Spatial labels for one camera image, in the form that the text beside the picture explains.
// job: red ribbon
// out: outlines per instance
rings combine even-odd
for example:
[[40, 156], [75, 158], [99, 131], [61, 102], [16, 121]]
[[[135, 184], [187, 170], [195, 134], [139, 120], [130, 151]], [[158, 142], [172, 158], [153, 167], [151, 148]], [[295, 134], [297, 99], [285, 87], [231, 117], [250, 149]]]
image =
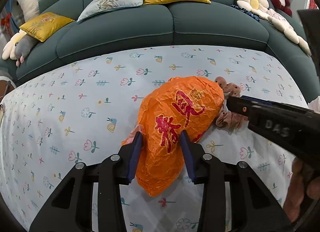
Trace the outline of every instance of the red ribbon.
[[11, 13], [9, 13], [4, 19], [1, 19], [1, 25], [4, 26], [6, 31], [10, 29], [10, 18]]

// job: light blue pillow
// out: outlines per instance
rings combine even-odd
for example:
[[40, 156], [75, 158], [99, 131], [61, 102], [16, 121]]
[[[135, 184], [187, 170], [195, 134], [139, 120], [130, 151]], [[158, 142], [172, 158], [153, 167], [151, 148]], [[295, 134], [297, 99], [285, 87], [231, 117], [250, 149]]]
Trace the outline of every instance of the light blue pillow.
[[109, 11], [141, 6], [143, 0], [93, 0], [85, 9], [82, 11], [77, 22], [95, 16], [100, 13]]

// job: bed sheet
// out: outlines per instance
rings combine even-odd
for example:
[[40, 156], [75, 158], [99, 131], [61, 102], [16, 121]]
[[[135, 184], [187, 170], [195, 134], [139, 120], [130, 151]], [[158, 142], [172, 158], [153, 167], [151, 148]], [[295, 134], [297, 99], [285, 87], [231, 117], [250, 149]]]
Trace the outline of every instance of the bed sheet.
[[[142, 99], [171, 77], [224, 77], [242, 95], [307, 107], [285, 68], [263, 52], [220, 46], [163, 46], [121, 51], [74, 62], [39, 76], [2, 100], [0, 191], [29, 229], [61, 179], [77, 163], [102, 162], [134, 129]], [[245, 125], [230, 132], [210, 127], [200, 140], [221, 161], [244, 160], [281, 206], [294, 156]], [[97, 228], [97, 187], [92, 220]], [[161, 195], [149, 197], [132, 181], [121, 186], [128, 231], [196, 231], [203, 193], [185, 168]], [[226, 230], [231, 229], [227, 197]]]

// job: red chinese character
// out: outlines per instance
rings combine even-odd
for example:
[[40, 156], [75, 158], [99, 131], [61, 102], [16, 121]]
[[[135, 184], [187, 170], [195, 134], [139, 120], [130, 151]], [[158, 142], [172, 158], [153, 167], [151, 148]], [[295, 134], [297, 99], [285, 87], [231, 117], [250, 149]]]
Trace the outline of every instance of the red chinese character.
[[155, 129], [159, 129], [158, 132], [162, 134], [161, 146], [165, 146], [165, 141], [168, 141], [167, 153], [170, 154], [172, 146], [171, 142], [176, 144], [178, 142], [178, 134], [175, 129], [181, 127], [181, 125], [175, 125], [171, 122], [173, 121], [173, 117], [164, 117], [163, 115], [159, 115], [156, 117], [156, 126]]
[[182, 114], [183, 116], [187, 116], [187, 121], [186, 121], [186, 124], [184, 125], [184, 127], [187, 127], [189, 124], [190, 114], [193, 116], [199, 116], [205, 110], [205, 106], [200, 106], [202, 109], [197, 112], [193, 108], [194, 107], [193, 101], [190, 100], [190, 98], [182, 90], [177, 91], [175, 100], [178, 102], [178, 104], [173, 102], [173, 103], [171, 103], [171, 105], [174, 106], [175, 109], [180, 114]]

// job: blue fabric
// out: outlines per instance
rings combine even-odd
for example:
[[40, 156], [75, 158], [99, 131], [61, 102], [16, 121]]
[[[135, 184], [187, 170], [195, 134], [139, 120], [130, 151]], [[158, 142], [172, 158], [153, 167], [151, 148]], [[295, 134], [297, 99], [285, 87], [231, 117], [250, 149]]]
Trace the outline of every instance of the blue fabric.
[[237, 9], [237, 10], [240, 10], [242, 11], [243, 13], [246, 13], [247, 15], [249, 15], [250, 17], [252, 17], [253, 19], [257, 20], [258, 22], [260, 21], [259, 17], [249, 11], [247, 11], [246, 9], [244, 8], [240, 8], [239, 6], [236, 6], [236, 5], [230, 5], [231, 7], [233, 7], [234, 9]]
[[[4, 6], [7, 14], [11, 13], [12, 11], [12, 4], [13, 4], [13, 0], [8, 0], [6, 5]], [[10, 18], [10, 27], [13, 31], [13, 34], [18, 33], [19, 32], [19, 27], [17, 25], [17, 22], [14, 20], [13, 17]]]

